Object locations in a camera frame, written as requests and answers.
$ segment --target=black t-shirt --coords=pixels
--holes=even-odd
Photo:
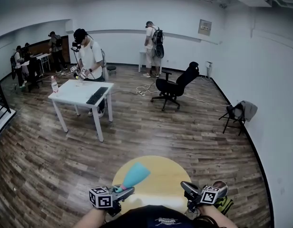
[[[101,228],[193,228],[192,220],[164,206],[132,209]]]

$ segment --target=black keyboard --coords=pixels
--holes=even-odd
[[[86,104],[94,105],[97,103],[97,101],[103,96],[103,94],[107,91],[107,87],[100,87],[91,97],[88,101],[86,101]]]

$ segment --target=round wooden table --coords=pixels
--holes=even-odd
[[[135,186],[135,193],[121,202],[121,214],[145,205],[163,205],[185,213],[187,198],[180,186],[181,181],[191,182],[187,172],[176,162],[161,156],[142,156],[123,165],[116,173],[113,185],[122,183],[128,170],[140,162],[151,174]]]

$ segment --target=plastic bottle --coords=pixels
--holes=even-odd
[[[54,93],[58,92],[59,86],[58,86],[58,83],[56,82],[56,79],[54,78],[54,76],[51,76],[51,87],[52,87],[52,91]]]

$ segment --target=black pants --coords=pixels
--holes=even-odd
[[[59,60],[61,61],[61,64],[63,65],[63,68],[66,68],[64,57],[63,57],[63,54],[62,54],[62,50],[57,51],[57,52],[53,52],[52,57],[53,57],[53,60],[54,60],[54,63],[55,63],[55,68],[56,68],[56,70],[58,72],[61,71]]]
[[[24,83],[23,75],[22,75],[22,67],[15,68],[14,70],[15,70],[17,76],[18,76],[18,79],[19,79],[19,86],[22,86],[23,83]]]
[[[84,79],[84,81],[104,82],[105,79],[101,76],[101,77],[96,78],[96,79],[86,78],[86,79]],[[103,99],[103,100],[100,102],[100,104],[99,104],[99,110],[100,110],[100,111],[103,111],[104,107],[105,107],[105,101],[104,101],[104,99]]]

